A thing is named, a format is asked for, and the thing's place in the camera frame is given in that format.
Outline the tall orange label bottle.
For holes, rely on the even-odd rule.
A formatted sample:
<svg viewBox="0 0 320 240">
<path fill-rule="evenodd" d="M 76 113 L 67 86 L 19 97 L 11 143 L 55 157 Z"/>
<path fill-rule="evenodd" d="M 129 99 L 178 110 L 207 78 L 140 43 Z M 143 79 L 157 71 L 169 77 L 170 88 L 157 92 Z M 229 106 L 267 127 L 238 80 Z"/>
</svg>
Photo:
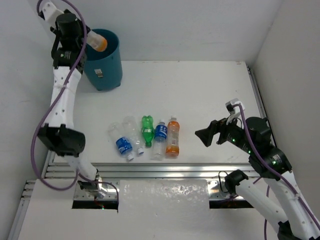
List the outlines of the tall orange label bottle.
<svg viewBox="0 0 320 240">
<path fill-rule="evenodd" d="M 93 30 L 87 33 L 86 43 L 97 52 L 105 51 L 108 46 L 107 40 Z"/>
</svg>

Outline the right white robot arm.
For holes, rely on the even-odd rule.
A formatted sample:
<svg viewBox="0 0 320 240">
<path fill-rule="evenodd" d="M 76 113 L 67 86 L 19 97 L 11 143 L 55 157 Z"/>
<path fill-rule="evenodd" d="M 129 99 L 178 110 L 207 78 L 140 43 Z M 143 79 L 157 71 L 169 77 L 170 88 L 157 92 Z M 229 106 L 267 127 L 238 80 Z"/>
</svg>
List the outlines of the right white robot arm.
<svg viewBox="0 0 320 240">
<path fill-rule="evenodd" d="M 236 119 L 213 120 L 196 135 L 209 147 L 214 135 L 219 134 L 217 144 L 230 142 L 249 155 L 250 165 L 279 203 L 260 192 L 240 169 L 225 176 L 224 187 L 231 196 L 240 196 L 251 204 L 272 226 L 278 239 L 318 240 L 320 222 L 305 202 L 288 158 L 272 145 L 271 133 L 265 119 L 249 117 L 243 121 L 243 127 L 237 125 Z"/>
</svg>

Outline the green plastic bottle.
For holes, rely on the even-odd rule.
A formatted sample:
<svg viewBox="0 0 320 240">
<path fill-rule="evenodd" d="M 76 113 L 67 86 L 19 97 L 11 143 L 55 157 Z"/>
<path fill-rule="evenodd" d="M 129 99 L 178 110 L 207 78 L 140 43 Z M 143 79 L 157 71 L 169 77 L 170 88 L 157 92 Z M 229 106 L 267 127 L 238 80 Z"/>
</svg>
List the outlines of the green plastic bottle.
<svg viewBox="0 0 320 240">
<path fill-rule="evenodd" d="M 144 115 L 141 119 L 141 132 L 145 141 L 145 146 L 150 148 L 154 139 L 154 120 L 151 115 Z"/>
</svg>

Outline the blue label water bottle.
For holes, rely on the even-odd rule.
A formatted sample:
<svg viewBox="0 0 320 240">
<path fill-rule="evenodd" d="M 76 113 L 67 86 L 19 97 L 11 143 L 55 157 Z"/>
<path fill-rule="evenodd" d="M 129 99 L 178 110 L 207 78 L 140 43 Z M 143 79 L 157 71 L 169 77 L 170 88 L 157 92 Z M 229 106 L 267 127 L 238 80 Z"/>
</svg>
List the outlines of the blue label water bottle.
<svg viewBox="0 0 320 240">
<path fill-rule="evenodd" d="M 167 145 L 168 128 L 163 119 L 159 121 L 154 130 L 154 140 L 152 149 L 152 160 L 162 160 L 165 155 Z"/>
</svg>

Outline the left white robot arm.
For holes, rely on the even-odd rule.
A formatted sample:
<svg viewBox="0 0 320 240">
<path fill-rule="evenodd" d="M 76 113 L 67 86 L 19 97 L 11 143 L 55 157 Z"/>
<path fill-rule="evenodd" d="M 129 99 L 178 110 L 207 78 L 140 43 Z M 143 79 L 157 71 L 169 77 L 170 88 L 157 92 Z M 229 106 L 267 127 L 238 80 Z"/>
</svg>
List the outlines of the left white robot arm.
<svg viewBox="0 0 320 240">
<path fill-rule="evenodd" d="M 35 130 L 77 182 L 98 184 L 107 167 L 213 164 L 216 160 L 196 131 L 209 121 L 209 81 L 199 77 L 212 62 L 121 61 L 119 39 L 92 57 L 92 30 L 69 10 L 40 16 L 55 35 L 51 50 L 50 106 Z"/>
</svg>

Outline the clear unlabelled plastic bottle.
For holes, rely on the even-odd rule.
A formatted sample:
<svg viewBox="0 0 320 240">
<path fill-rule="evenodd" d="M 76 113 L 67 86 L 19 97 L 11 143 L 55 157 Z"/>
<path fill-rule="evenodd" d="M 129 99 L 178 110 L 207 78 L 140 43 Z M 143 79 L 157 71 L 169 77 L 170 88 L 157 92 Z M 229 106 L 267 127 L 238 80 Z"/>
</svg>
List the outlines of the clear unlabelled plastic bottle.
<svg viewBox="0 0 320 240">
<path fill-rule="evenodd" d="M 126 116 L 123 119 L 122 126 L 124 128 L 126 137 L 129 139 L 133 150 L 139 155 L 144 154 L 144 143 L 141 139 L 141 133 L 136 120 L 133 116 Z"/>
</svg>

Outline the left arm metal base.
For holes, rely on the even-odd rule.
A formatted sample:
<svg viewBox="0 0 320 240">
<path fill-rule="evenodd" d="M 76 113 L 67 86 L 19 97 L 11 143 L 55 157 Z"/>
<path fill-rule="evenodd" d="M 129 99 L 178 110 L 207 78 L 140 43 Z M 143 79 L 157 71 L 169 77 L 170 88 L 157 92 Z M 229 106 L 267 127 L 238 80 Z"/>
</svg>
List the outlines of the left arm metal base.
<svg viewBox="0 0 320 240">
<path fill-rule="evenodd" d="M 104 199 L 109 194 L 108 185 L 103 183 L 102 178 L 97 173 L 94 180 L 80 174 L 80 180 L 77 181 L 80 189 L 86 193 L 89 198 Z"/>
</svg>

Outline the short orange label bottle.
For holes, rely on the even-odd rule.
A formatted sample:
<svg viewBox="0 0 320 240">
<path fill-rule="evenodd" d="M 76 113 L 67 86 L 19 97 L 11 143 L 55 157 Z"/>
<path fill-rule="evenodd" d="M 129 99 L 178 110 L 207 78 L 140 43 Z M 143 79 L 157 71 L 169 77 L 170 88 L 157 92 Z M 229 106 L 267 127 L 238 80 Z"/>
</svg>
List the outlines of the short orange label bottle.
<svg viewBox="0 0 320 240">
<path fill-rule="evenodd" d="M 176 116 L 172 116 L 167 125 L 167 146 L 165 154 L 169 158 L 176 158 L 180 153 L 179 148 L 180 124 Z"/>
</svg>

